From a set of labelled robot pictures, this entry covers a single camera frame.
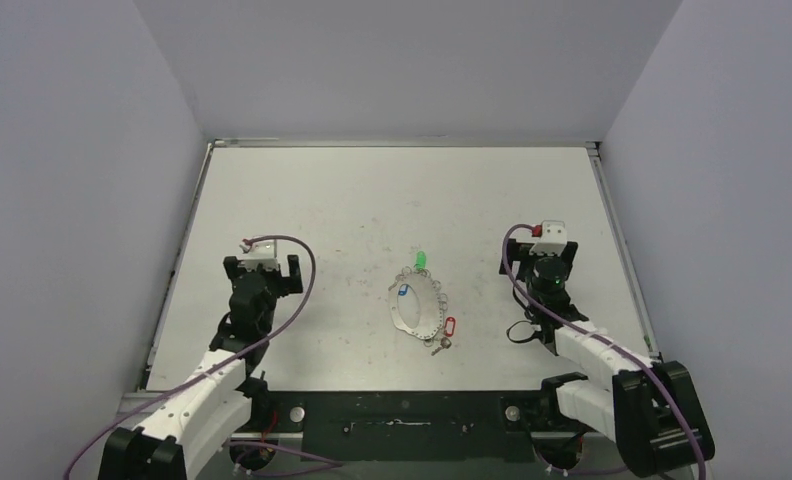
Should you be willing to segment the key with red tag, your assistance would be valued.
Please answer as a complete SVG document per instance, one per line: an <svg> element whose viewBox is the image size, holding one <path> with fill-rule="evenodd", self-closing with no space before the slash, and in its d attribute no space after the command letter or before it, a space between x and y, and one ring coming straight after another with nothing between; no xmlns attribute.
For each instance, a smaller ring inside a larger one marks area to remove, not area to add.
<svg viewBox="0 0 792 480"><path fill-rule="evenodd" d="M444 321L443 335L446 338L451 338L455 334L456 325L457 325L457 320L454 317L452 316L447 317Z"/></svg>

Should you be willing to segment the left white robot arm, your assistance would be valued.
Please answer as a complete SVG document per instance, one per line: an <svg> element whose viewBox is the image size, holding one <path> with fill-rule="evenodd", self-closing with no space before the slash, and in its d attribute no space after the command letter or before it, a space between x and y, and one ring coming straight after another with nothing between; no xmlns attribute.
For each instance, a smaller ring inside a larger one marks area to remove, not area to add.
<svg viewBox="0 0 792 480"><path fill-rule="evenodd" d="M268 387L252 372L269 347L278 301L305 291L298 256L286 261L280 265L272 242L224 259L229 307L208 349L150 415L112 431L99 478L193 479L232 433L268 422Z"/></svg>

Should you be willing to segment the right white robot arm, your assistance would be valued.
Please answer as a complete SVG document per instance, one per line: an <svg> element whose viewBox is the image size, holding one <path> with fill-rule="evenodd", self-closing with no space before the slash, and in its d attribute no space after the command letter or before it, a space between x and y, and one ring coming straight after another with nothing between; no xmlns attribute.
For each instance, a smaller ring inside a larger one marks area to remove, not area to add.
<svg viewBox="0 0 792 480"><path fill-rule="evenodd" d="M533 329L531 340L579 371L543 381L540 421L575 421L617 447L626 471L643 478L694 465L699 478L715 442L688 369L622 346L572 302L566 283L578 245L505 237L499 272Z"/></svg>

